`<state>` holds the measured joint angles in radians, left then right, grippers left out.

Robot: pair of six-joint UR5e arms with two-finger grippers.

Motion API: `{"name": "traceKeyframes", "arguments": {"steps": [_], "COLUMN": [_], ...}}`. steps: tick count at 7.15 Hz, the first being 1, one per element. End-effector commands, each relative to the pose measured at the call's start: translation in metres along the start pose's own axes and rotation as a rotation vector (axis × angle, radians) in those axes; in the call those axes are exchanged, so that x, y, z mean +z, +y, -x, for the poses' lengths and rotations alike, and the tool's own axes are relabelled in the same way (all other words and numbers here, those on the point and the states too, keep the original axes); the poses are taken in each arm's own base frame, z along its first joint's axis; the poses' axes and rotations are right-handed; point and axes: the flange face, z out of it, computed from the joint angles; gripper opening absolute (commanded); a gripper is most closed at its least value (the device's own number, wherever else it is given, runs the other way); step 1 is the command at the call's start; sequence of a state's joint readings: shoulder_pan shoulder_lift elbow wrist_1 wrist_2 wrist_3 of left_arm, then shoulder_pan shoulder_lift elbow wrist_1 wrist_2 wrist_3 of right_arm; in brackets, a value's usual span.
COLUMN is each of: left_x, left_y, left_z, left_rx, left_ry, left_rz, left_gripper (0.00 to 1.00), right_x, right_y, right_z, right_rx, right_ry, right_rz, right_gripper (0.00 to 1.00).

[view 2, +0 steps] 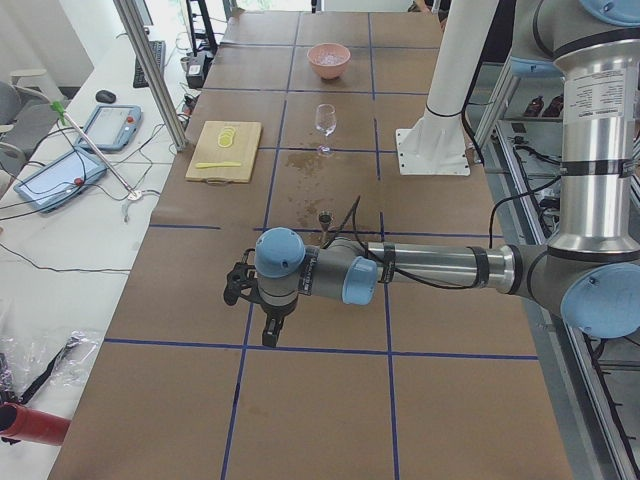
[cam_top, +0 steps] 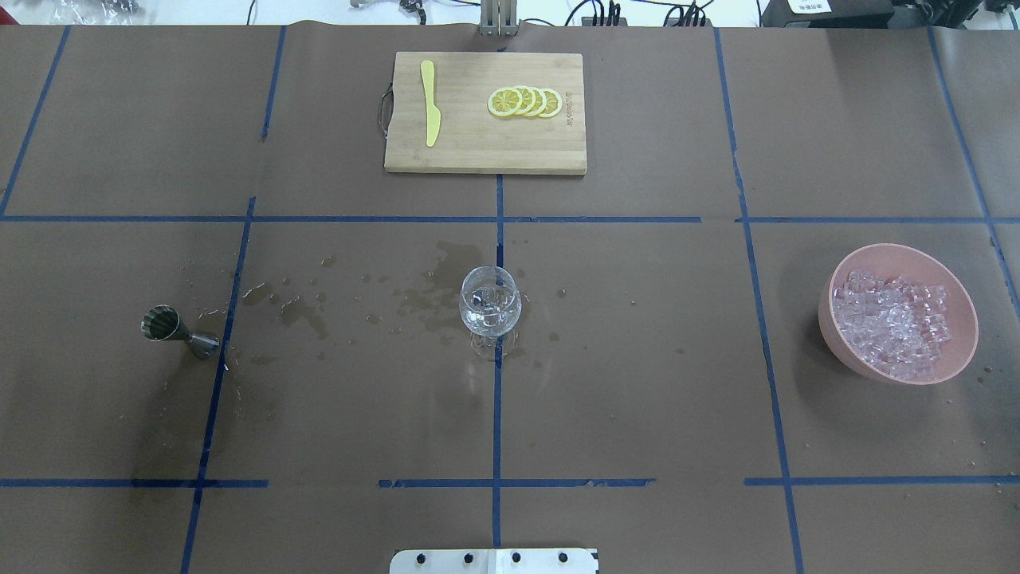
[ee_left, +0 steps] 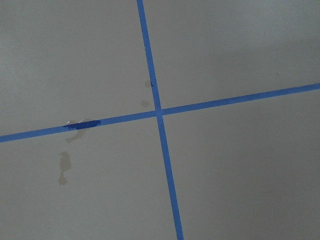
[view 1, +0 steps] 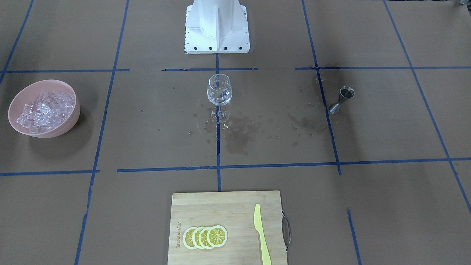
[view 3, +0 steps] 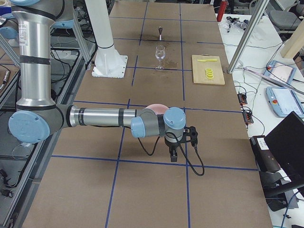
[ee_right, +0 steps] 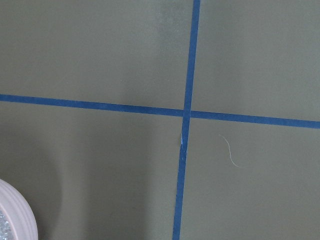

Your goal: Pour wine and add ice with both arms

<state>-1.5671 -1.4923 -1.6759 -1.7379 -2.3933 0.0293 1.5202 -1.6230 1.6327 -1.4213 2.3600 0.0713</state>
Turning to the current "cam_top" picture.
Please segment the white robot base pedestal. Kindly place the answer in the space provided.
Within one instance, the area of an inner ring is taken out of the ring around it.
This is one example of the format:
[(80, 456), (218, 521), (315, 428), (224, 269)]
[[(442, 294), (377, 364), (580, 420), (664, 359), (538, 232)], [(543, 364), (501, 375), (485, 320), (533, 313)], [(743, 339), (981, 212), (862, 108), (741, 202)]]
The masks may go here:
[(406, 549), (390, 560), (390, 573), (598, 573), (596, 549)]

